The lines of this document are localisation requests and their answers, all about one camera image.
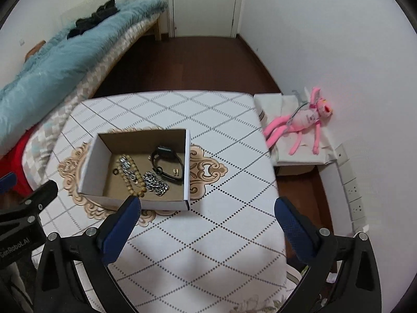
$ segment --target table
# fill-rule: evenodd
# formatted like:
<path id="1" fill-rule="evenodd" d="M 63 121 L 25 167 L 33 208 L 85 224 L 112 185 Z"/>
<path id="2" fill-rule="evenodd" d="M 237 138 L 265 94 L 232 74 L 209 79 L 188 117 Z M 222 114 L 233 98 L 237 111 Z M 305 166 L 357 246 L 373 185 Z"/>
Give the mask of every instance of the table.
<path id="1" fill-rule="evenodd" d="M 276 312 L 294 285 L 274 217 L 274 170 L 250 95 L 171 91 L 82 102 L 46 168 L 45 180 L 60 191 L 41 213 L 45 233 L 82 234 L 111 213 L 76 189 L 94 134 L 155 126 L 191 131 L 205 161 L 197 177 L 203 186 L 188 212 L 142 213 L 109 266 L 119 286 L 139 312 Z M 33 252 L 35 265 L 41 251 Z M 76 267 L 92 306 L 103 311 L 82 264 Z"/>

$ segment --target red cloth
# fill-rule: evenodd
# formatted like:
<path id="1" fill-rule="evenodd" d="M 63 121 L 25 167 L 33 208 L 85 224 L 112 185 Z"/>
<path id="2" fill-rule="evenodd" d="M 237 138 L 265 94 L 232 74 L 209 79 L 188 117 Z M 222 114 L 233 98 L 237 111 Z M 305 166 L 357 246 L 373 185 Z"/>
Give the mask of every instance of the red cloth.
<path id="1" fill-rule="evenodd" d="M 33 190 L 29 186 L 26 177 L 24 176 L 22 167 L 23 151 L 29 141 L 30 135 L 34 131 L 35 126 L 27 130 L 20 138 L 19 142 L 0 160 L 0 177 L 13 172 L 17 176 L 17 185 L 13 190 L 18 192 L 21 196 L 27 197 L 32 194 Z"/>

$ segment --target jewelry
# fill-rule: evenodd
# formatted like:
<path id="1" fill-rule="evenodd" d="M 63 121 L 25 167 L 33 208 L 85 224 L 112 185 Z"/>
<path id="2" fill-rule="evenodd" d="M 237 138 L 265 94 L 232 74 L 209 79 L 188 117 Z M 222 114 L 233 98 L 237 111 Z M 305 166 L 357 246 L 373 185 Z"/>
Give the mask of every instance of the jewelry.
<path id="1" fill-rule="evenodd" d="M 174 175 L 169 175 L 168 173 L 165 173 L 161 166 L 156 165 L 156 157 L 169 161 L 178 161 L 178 163 L 181 165 L 181 176 L 178 176 L 178 169 L 173 170 Z M 164 146 L 158 146 L 148 159 L 151 160 L 152 169 L 157 175 L 160 175 L 163 178 L 170 180 L 171 182 L 182 182 L 184 180 L 184 164 L 182 163 L 180 157 L 177 155 L 174 149 Z"/>
<path id="2" fill-rule="evenodd" d="M 168 184 L 159 180 L 152 172 L 146 172 L 143 175 L 143 180 L 149 192 L 154 192 L 158 196 L 163 196 L 169 190 Z"/>
<path id="3" fill-rule="evenodd" d="M 129 193 L 133 196 L 143 197 L 146 192 L 145 183 L 143 182 L 142 176 L 140 175 L 139 170 L 130 155 L 120 155 L 117 163 L 118 173 L 122 176 Z M 135 184 L 135 186 L 140 187 L 139 192 L 133 190 L 132 183 Z"/>

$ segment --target blue gripper pad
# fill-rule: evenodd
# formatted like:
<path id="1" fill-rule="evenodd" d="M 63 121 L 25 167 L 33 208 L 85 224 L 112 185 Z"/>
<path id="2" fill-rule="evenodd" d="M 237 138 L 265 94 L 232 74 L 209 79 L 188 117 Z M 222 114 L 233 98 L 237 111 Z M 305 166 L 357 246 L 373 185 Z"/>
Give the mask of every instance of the blue gripper pad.
<path id="1" fill-rule="evenodd" d="M 274 212 L 275 218 L 284 231 L 298 259 L 305 264 L 310 264 L 316 257 L 315 242 L 312 241 L 311 235 L 307 233 L 300 223 L 300 213 L 286 198 L 278 198 L 275 201 Z"/>
<path id="2" fill-rule="evenodd" d="M 104 265 L 117 260 L 123 246 L 140 217 L 140 201 L 135 196 L 128 197 L 115 214 L 109 215 L 100 226 L 97 245 L 102 252 Z"/>
<path id="3" fill-rule="evenodd" d="M 7 192 L 17 184 L 17 177 L 14 173 L 6 174 L 0 178 L 0 194 Z"/>

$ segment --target box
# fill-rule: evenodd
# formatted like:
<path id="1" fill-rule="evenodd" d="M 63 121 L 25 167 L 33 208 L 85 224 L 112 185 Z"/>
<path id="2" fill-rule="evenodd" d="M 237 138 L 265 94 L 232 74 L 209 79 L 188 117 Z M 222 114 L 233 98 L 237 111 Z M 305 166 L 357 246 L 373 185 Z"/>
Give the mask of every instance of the box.
<path id="1" fill-rule="evenodd" d="M 96 134 L 86 156 L 78 192 L 98 206 L 117 210 L 130 195 L 121 175 L 114 175 L 117 159 L 121 154 L 132 157 L 141 175 L 152 171 L 149 156 L 158 146 L 174 149 L 184 164 L 183 184 L 173 183 L 161 176 L 169 190 L 157 196 L 147 190 L 140 199 L 142 209 L 162 211 L 189 210 L 190 200 L 190 132 L 186 129 L 152 129 L 135 132 Z M 168 174 L 180 169 L 178 161 L 158 160 L 158 166 Z"/>

